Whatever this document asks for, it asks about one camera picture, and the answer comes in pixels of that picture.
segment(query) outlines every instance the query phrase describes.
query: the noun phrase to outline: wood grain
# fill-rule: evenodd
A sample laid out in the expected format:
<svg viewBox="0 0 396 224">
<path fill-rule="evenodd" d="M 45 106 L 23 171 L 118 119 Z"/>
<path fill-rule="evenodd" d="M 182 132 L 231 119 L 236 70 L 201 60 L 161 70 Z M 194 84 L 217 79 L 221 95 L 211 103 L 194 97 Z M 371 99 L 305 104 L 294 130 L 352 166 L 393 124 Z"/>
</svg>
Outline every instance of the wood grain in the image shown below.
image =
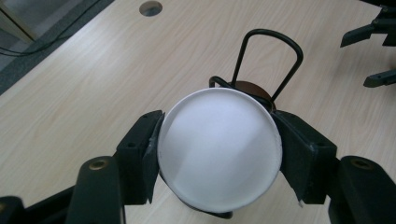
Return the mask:
<svg viewBox="0 0 396 224">
<path fill-rule="evenodd" d="M 231 80 L 242 38 L 251 29 L 279 31 L 304 51 L 304 62 L 276 99 L 337 146 L 337 157 L 380 163 L 396 180 L 396 85 L 367 89 L 364 79 L 395 68 L 384 36 L 340 49 L 349 30 L 371 22 L 378 7 L 360 1 L 162 0 L 144 17 L 144 1 L 117 0 L 0 96 L 0 195 L 31 205 L 76 182 L 80 165 L 112 155 L 136 120 L 169 111 Z M 240 79 L 274 93 L 294 52 L 271 37 L 253 37 Z M 158 179 L 153 204 L 128 206 L 128 223 L 330 223 L 328 205 L 301 208 L 282 174 L 255 203 L 222 220 L 192 211 Z"/>
</svg>

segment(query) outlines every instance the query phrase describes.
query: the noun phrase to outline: gray carpet floor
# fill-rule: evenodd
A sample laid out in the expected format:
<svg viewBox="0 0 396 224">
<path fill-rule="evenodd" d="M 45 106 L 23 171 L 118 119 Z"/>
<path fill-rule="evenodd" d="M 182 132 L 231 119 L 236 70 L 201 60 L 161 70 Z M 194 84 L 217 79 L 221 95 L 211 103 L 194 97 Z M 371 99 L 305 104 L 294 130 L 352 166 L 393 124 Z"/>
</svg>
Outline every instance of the gray carpet floor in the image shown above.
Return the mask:
<svg viewBox="0 0 396 224">
<path fill-rule="evenodd" d="M 63 7 L 63 11 L 57 12 L 58 16 L 64 14 L 64 16 L 62 16 L 59 20 L 55 20 L 53 18 L 54 16 L 51 16 L 52 18 L 47 19 L 49 22 L 56 21 L 50 26 L 50 28 L 37 28 L 38 31 L 36 31 L 36 33 L 38 33 L 37 35 L 39 38 L 32 44 L 9 44 L 7 41 L 0 42 L 0 45 L 3 45 L 0 46 L 2 48 L 4 48 L 4 45 L 9 44 L 14 46 L 14 49 L 12 50 L 15 50 L 15 46 L 19 48 L 25 48 L 25 50 L 22 52 L 24 52 L 24 54 L 28 54 L 26 56 L 16 58 L 0 55 L 0 61 L 3 60 L 3 62 L 0 63 L 0 65 L 3 65 L 3 68 L 0 67 L 0 94 L 12 87 L 12 85 L 14 85 L 36 65 L 48 57 L 54 50 L 61 46 L 68 37 L 77 32 L 81 27 L 88 23 L 114 0 L 76 1 L 71 2 L 66 7 Z M 0 50 L 0 52 L 12 54 L 3 50 Z"/>
</svg>

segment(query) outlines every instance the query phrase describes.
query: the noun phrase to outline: black clamp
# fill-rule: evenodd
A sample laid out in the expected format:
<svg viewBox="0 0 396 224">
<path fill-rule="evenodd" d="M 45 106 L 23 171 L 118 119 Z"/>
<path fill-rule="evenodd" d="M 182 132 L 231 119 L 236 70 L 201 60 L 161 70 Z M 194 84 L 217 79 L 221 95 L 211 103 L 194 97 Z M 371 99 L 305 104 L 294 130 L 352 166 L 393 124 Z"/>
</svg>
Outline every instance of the black clamp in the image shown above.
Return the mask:
<svg viewBox="0 0 396 224">
<path fill-rule="evenodd" d="M 396 4 L 390 1 L 364 0 L 364 2 L 381 6 L 382 10 L 371 24 L 352 30 L 344 34 L 341 48 L 370 39 L 371 34 L 387 35 L 383 46 L 396 47 Z M 374 88 L 396 83 L 396 69 L 369 76 L 363 86 Z"/>
</svg>

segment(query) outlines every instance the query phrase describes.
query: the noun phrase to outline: black cable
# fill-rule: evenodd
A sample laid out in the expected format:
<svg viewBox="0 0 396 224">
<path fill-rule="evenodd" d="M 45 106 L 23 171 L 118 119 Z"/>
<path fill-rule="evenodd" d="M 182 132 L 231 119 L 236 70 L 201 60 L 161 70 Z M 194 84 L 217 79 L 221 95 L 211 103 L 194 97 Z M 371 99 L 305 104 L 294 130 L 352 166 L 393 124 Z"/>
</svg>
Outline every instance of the black cable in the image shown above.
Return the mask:
<svg viewBox="0 0 396 224">
<path fill-rule="evenodd" d="M 69 37 L 71 37 L 72 35 L 67 35 L 67 36 L 63 36 L 61 37 L 61 35 L 63 35 L 72 25 L 74 25 L 79 19 L 81 19 L 82 16 L 84 16 L 91 8 L 93 8 L 100 0 L 96 0 L 92 5 L 90 5 L 88 8 L 86 8 L 77 18 L 75 18 L 60 34 L 58 34 L 54 40 L 50 41 L 49 43 L 43 45 L 42 47 L 40 47 L 39 49 L 36 49 L 34 51 L 30 51 L 30 52 L 17 52 L 14 50 L 10 50 L 10 49 L 5 49 L 0 47 L 1 50 L 6 51 L 7 53 L 4 52 L 0 52 L 1 55 L 4 56 L 8 56 L 8 57 L 25 57 L 25 56 L 29 56 L 35 53 L 38 53 L 40 51 L 43 51 L 49 47 L 51 47 L 54 43 L 64 40 L 64 39 L 68 39 Z"/>
</svg>

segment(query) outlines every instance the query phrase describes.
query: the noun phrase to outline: round lid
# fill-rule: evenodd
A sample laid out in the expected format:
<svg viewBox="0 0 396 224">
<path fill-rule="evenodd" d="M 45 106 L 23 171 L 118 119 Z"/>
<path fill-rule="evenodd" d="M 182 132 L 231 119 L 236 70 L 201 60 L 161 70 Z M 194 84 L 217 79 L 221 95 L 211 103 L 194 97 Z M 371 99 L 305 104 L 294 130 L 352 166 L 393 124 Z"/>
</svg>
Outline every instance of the round lid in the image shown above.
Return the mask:
<svg viewBox="0 0 396 224">
<path fill-rule="evenodd" d="M 269 189 L 282 147 L 264 107 L 240 91 L 212 88 L 185 97 L 165 116 L 158 161 L 180 200 L 223 213 L 252 203 Z"/>
</svg>

